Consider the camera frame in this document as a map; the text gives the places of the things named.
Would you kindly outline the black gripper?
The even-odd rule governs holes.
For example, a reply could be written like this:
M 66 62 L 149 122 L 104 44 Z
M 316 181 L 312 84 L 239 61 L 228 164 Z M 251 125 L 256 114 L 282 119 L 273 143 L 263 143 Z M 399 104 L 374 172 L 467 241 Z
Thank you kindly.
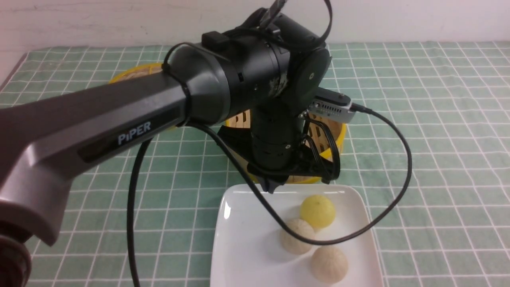
M 270 194 L 292 176 L 319 177 L 326 184 L 335 180 L 335 162 L 322 157 L 313 138 L 296 128 L 222 126 L 218 135 Z

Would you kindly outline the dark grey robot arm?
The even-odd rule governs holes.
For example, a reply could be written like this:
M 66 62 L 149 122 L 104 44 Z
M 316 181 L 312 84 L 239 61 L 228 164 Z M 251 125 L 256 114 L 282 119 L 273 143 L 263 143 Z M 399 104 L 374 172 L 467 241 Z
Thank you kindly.
M 330 57 L 326 38 L 260 8 L 235 29 L 180 43 L 162 71 L 1 109 L 1 285 L 24 287 L 25 242 L 53 245 L 73 180 L 167 128 L 208 130 L 246 110 L 252 130 L 231 148 L 273 191 L 297 174 L 297 117 L 313 101 Z

